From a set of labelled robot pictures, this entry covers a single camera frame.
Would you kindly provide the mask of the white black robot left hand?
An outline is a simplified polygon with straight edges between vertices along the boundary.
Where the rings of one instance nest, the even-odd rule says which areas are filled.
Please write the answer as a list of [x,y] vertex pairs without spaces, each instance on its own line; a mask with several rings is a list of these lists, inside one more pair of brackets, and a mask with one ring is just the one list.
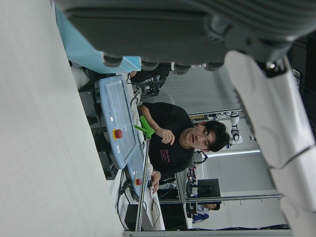
[[142,67],[174,62],[226,66],[270,166],[296,237],[316,234],[316,142],[287,52],[315,30],[313,0],[58,0],[58,8],[106,66],[139,56]]

